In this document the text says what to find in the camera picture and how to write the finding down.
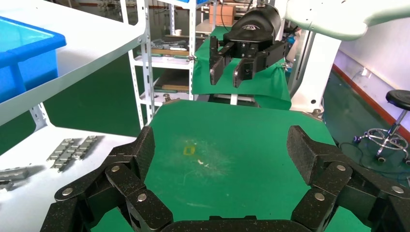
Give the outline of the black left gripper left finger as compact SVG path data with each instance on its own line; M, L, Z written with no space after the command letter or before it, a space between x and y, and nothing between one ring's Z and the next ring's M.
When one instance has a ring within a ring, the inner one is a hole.
M98 168L61 187L40 230L88 232L116 208L135 232L162 231L173 214L145 185L154 153L154 132L145 126L133 142L114 147Z

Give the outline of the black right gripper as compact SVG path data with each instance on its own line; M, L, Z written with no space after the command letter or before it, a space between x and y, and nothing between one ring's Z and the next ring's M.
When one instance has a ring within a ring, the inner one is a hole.
M250 9L231 30L223 35L223 41L210 37L209 75L211 85L216 85L224 69L233 58L241 58L234 69L233 86L238 88L245 80L251 80L285 57L287 43L275 41L281 19L278 10L269 4Z

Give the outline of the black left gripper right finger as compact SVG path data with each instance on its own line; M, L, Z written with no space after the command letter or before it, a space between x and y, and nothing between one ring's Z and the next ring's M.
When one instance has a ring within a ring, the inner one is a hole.
M312 140L300 126L288 130L287 151L309 190L291 219L323 232L336 211L351 211L373 232L410 229L410 191L366 169L335 145Z

